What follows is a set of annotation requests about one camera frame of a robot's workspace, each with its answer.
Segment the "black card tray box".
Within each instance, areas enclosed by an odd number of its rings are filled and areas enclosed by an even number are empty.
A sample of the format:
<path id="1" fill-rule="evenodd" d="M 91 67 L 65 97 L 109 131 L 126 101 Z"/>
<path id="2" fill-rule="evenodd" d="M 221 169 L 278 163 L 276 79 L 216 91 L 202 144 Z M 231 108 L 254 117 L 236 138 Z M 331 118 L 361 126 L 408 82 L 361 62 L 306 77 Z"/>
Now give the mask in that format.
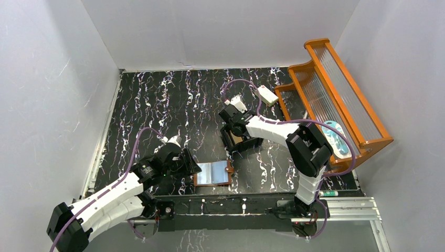
<path id="1" fill-rule="evenodd" d="M 227 126 L 220 129 L 221 139 L 225 149 L 232 154 L 233 152 L 244 152 L 260 146 L 263 143 L 262 138 L 251 138 L 249 136 L 235 136 Z"/>

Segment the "orange leather card holder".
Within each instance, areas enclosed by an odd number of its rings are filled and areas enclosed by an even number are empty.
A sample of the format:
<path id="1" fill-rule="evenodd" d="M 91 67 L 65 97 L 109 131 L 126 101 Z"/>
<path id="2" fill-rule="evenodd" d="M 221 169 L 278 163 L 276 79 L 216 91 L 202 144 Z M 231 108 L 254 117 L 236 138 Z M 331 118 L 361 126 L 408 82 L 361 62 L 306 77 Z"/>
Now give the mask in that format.
<path id="1" fill-rule="evenodd" d="M 230 160 L 197 164 L 201 169 L 194 174 L 195 186 L 228 186 L 235 170 Z"/>

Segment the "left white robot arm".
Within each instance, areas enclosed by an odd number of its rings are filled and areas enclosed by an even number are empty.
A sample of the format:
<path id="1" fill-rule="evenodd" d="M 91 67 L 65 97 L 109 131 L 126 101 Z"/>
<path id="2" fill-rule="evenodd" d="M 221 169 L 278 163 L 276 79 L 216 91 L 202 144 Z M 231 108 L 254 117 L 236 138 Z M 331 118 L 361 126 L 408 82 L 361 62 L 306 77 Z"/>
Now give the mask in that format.
<path id="1" fill-rule="evenodd" d="M 157 213 L 157 199 L 148 189 L 164 177 L 191 176 L 201 172 L 187 148 L 168 142 L 158 152 L 133 164 L 109 186 L 70 205 L 55 206 L 47 235 L 50 251 L 84 251 L 102 232 L 129 219 L 151 218 Z"/>

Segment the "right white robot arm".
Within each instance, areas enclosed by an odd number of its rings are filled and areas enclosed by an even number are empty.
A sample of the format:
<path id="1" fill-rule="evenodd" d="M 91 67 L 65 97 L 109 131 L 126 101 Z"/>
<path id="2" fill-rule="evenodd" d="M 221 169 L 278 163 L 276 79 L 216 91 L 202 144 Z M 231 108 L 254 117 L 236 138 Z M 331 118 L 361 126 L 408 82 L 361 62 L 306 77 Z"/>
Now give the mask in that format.
<path id="1" fill-rule="evenodd" d="M 310 217 L 316 211 L 322 175 L 333 155 L 333 148 L 315 123 L 271 120 L 251 111 L 242 112 L 232 104 L 218 114 L 235 136 L 261 138 L 288 149 L 299 171 L 295 209 L 300 216 Z"/>

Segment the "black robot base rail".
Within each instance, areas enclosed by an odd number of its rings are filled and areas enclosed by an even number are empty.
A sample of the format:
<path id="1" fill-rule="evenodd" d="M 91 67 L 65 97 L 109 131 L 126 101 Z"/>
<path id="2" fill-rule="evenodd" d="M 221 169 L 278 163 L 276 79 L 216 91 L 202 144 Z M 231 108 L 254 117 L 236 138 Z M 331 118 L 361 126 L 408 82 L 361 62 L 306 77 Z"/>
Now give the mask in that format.
<path id="1" fill-rule="evenodd" d="M 259 194 L 157 196 L 159 203 L 172 207 L 170 214 L 161 208 L 160 231 L 274 229 L 290 232 L 303 209 L 293 192 Z"/>

